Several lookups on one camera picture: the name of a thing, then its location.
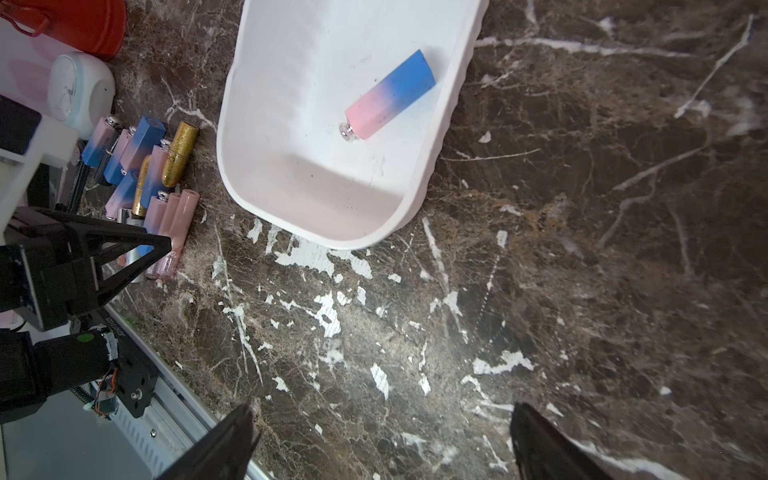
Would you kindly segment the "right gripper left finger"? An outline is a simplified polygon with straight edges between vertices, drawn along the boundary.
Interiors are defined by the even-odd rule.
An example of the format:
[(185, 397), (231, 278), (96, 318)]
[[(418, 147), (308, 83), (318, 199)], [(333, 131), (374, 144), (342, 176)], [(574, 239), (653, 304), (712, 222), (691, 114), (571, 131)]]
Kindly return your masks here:
[(238, 405), (158, 479), (243, 480), (260, 439), (253, 410)]

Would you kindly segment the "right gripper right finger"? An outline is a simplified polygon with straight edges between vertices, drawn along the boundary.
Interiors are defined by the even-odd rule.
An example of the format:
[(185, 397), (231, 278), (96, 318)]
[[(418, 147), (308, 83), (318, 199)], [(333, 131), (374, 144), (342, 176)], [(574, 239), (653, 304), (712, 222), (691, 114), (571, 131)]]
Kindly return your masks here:
[(611, 480), (588, 455), (528, 403), (514, 404), (510, 436), (521, 479)]

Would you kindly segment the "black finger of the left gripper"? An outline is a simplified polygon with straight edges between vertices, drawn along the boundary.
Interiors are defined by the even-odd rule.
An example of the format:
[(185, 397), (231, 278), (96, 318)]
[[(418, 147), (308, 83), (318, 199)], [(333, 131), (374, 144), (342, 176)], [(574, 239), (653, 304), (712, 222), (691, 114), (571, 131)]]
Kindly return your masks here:
[(90, 312), (171, 250), (139, 226), (18, 207), (5, 230), (5, 308)]

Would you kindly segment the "pink lip gloss tube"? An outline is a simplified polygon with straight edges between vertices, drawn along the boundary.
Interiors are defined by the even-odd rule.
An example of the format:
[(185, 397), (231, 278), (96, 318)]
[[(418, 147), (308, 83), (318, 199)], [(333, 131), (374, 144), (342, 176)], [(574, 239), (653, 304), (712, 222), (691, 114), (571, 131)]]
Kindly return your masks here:
[[(155, 212), (156, 215), (153, 217), (155, 220), (155, 223), (153, 224), (153, 229), (151, 230), (151, 233), (159, 235), (159, 236), (165, 236), (166, 235), (165, 229), (169, 227), (169, 224), (171, 223), (170, 218), (173, 216), (174, 211), (176, 210), (176, 207), (178, 205), (180, 199), (180, 193), (167, 193), (162, 192), (161, 196), (158, 196), (156, 198), (153, 198), (153, 201), (156, 201), (154, 206), (150, 209), (150, 213)], [(151, 280), (160, 279), (157, 277), (156, 269), (157, 269), (157, 263), (161, 261), (167, 254), (165, 254), (160, 260), (158, 260), (156, 263), (154, 263), (152, 266), (150, 266), (147, 269), (147, 277)]]
[(171, 223), (165, 229), (171, 239), (171, 251), (157, 263), (158, 278), (170, 280), (175, 276), (199, 199), (200, 194), (194, 190), (184, 189), (181, 192), (176, 210), (170, 218)]

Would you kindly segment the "gold glitter lipstick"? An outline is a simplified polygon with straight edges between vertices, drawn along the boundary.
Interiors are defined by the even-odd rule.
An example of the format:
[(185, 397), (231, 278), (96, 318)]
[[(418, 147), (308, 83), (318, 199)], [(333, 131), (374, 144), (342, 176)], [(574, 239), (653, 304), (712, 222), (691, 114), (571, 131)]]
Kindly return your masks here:
[(170, 144), (162, 172), (161, 182), (167, 188), (175, 187), (185, 171), (199, 134), (199, 128), (181, 122)]

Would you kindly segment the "white storage box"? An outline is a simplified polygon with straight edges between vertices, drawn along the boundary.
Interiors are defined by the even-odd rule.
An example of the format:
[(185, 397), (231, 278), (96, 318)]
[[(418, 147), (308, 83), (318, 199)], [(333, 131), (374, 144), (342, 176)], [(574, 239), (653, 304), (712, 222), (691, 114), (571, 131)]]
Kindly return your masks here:
[[(247, 1), (218, 169), (248, 212), (331, 249), (372, 246), (420, 209), (488, 5)], [(369, 138), (351, 106), (414, 53), (436, 83)]]

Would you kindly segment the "pink blue square lipstick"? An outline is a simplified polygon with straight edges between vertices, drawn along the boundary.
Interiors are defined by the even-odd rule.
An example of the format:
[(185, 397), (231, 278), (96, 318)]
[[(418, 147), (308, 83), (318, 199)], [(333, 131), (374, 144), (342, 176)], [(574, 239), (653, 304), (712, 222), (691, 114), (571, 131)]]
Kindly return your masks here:
[(345, 110), (340, 135), (346, 141), (369, 139), (435, 85), (428, 61), (416, 50)]

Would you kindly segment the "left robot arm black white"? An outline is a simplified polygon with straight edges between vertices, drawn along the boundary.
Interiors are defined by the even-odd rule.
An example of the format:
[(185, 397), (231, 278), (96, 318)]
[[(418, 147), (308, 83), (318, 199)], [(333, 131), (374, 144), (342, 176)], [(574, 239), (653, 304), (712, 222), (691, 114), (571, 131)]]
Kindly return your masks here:
[(139, 226), (20, 201), (43, 163), (66, 164), (76, 131), (1, 99), (1, 309), (22, 328), (1, 331), (1, 421), (36, 413), (46, 400), (96, 385), (86, 404), (100, 417), (118, 399), (135, 418), (160, 372), (106, 310), (171, 250), (167, 236)]

